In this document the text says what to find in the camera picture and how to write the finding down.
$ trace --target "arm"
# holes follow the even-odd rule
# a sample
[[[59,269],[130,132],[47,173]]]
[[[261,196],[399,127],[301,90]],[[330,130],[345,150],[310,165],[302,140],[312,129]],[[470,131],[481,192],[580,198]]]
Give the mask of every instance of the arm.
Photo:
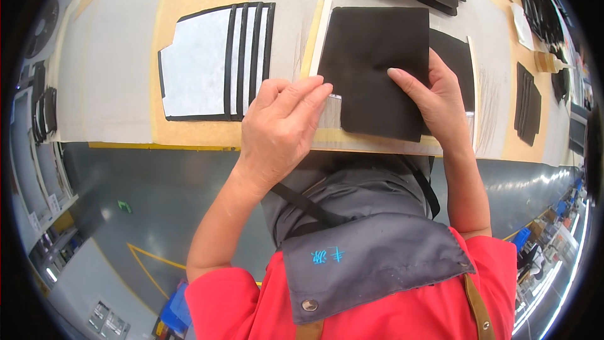
[[[443,149],[451,227],[466,240],[491,236],[489,199],[470,143],[457,77],[432,49],[428,70],[430,89],[403,70],[389,69],[388,74],[417,104]]]
[[[331,84],[321,76],[262,83],[242,123],[241,155],[189,249],[187,279],[227,268],[252,209],[310,151]]]

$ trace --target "gray floor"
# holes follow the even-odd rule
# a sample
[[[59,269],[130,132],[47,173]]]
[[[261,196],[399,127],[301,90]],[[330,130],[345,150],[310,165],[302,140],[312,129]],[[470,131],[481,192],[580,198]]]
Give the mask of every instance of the gray floor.
[[[177,264],[202,216],[232,166],[236,152],[131,150],[64,144],[64,162],[80,199],[70,209],[84,235],[93,236],[113,268],[154,312],[167,301],[146,276],[127,244]],[[487,188],[495,237],[505,238],[557,201],[573,179],[570,168],[505,161],[478,161]],[[432,186],[442,205],[439,222],[448,223],[447,185],[442,159],[436,158]],[[127,202],[132,213],[118,208]],[[261,281],[275,251],[260,207],[245,226],[233,265]],[[170,295],[183,269],[137,253],[157,284]]]

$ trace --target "fingernail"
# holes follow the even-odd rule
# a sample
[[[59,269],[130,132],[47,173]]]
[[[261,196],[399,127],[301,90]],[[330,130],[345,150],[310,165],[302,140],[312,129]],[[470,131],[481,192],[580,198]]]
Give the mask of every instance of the fingernail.
[[[391,78],[399,78],[400,77],[400,72],[399,72],[398,69],[390,67],[388,69],[388,76],[390,76]]]

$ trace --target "brown leather strap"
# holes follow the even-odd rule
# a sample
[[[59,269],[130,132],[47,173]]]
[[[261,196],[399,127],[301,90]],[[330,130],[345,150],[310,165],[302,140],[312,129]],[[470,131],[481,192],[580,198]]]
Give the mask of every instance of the brown leather strap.
[[[474,281],[469,274],[464,274],[464,287],[466,290],[467,301],[476,320],[478,330],[478,340],[495,340],[495,331],[489,317],[487,307],[484,305],[482,297]],[[323,332],[323,321],[316,321],[308,324],[296,326],[296,340],[320,340]]]
[[[296,340],[319,340],[323,332],[323,321],[296,326]]]
[[[478,340],[495,340],[495,331],[489,317],[487,307],[484,305],[483,299],[480,297],[474,281],[469,274],[463,275],[466,288],[467,301],[470,304],[470,309],[476,319],[476,327],[478,330]]]

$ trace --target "table surface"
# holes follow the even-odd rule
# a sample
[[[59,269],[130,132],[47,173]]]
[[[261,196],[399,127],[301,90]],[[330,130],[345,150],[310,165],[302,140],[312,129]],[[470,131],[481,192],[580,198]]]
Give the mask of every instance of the table surface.
[[[86,0],[70,5],[59,67],[57,120],[61,141],[157,144],[171,148],[239,147],[240,122],[169,122],[164,117],[157,51],[170,45],[183,15],[240,2],[276,2],[271,78],[297,79],[317,0]],[[333,0],[333,6],[424,6],[414,0]],[[430,27],[472,38],[478,75],[477,157],[574,164],[568,150],[569,106],[553,97],[551,75],[536,71],[520,45],[509,0],[460,2],[458,15],[430,9]],[[541,43],[533,35],[537,48]],[[567,36],[567,47],[573,46]],[[513,129],[517,62],[542,96],[540,133],[529,147]],[[359,136],[339,129],[337,114],[322,121],[313,148],[441,155],[437,144]]]

